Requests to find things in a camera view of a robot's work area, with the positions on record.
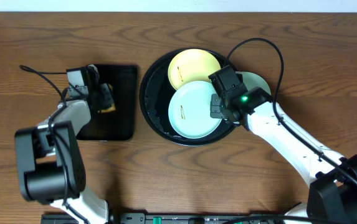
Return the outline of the mint plate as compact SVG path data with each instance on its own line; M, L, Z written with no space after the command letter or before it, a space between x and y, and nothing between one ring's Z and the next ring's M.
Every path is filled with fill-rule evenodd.
M268 94L271 94L268 83L261 76L252 72L236 72L236 74L242 79L242 82L248 90L255 87L261 87L261 89L266 91Z
M168 106L172 128L182 137L200 139L220 125L221 118L211 117L211 99L216 91L211 83L193 81L181 86Z

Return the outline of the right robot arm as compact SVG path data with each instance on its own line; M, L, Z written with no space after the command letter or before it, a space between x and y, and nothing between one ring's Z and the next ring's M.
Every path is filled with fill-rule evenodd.
M262 87L247 87L231 66L209 76L215 89L211 117L259 136L279 152L309 188L308 201L276 223L357 223L357 155L347 158L323 145L281 109Z

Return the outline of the green yellow sponge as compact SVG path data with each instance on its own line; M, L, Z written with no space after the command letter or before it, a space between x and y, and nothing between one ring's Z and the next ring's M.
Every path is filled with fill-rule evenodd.
M104 83L102 85L102 93L104 95L104 102L100 113L110 113L115 111L115 100L113 99L113 87L110 84Z

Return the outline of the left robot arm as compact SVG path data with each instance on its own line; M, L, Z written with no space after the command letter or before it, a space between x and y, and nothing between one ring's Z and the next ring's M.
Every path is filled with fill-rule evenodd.
M68 87L59 90L57 109L34 127L14 135L19 188L27 201L58 208L42 223L113 223L106 200L86 185L77 135L96 114L113 107L110 87L100 83L94 64L65 71Z

